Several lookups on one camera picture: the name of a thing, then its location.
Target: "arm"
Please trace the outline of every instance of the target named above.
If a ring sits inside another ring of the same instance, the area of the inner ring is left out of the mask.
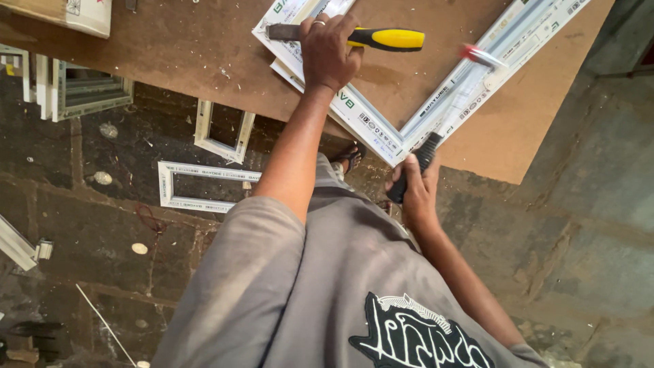
[[[305,223],[315,184],[316,154],[329,104],[356,74],[362,47],[348,53],[347,37],[359,25],[351,15],[318,15],[301,23],[304,95],[279,136],[254,196],[269,196],[287,205]]]
[[[441,228],[436,216],[439,167],[438,153],[422,175],[415,155],[409,155],[398,165],[393,181],[399,179],[402,168],[407,174],[403,221],[415,236],[424,257],[443,276],[463,311],[506,348],[524,344],[511,318]],[[387,183],[387,190],[391,185],[392,182]]]

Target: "green logo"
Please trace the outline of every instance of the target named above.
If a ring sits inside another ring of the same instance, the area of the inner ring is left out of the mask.
[[[284,4],[286,4],[286,0],[282,0],[282,1],[278,2],[278,3],[275,5],[275,8],[274,8],[273,10],[274,10],[277,14],[279,14],[279,12],[281,12],[282,8],[284,7]]]
[[[348,97],[343,93],[343,91],[339,92],[339,94],[337,94],[336,96],[338,96],[338,97],[341,99],[341,101],[342,101],[342,100],[347,100],[347,101],[345,101],[345,106],[347,106],[347,107],[349,107],[349,108],[353,108],[353,107],[354,107],[354,102],[352,102],[352,100],[350,100],[350,99],[349,99],[349,98],[348,98]]]

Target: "cardboard box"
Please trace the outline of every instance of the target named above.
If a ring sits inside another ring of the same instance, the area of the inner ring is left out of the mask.
[[[14,12],[109,38],[112,0],[0,0]]]

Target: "chisel blade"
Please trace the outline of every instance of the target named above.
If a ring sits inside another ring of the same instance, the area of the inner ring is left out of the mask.
[[[266,26],[268,39],[278,41],[299,41],[300,26],[295,24],[271,24]]]

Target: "black handle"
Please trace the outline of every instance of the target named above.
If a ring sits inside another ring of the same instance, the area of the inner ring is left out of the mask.
[[[420,165],[420,173],[429,167],[429,164],[432,162],[432,158],[434,157],[434,152],[436,152],[436,147],[442,139],[443,137],[439,136],[437,133],[432,132],[429,135],[429,138],[424,141],[422,146],[415,151],[415,156],[418,158],[418,164]],[[404,202],[404,193],[406,191],[407,176],[402,170],[402,174],[399,180],[397,180],[395,184],[393,184],[393,187],[390,188],[388,192],[386,192],[386,196],[391,201],[397,204],[402,204],[402,202]]]

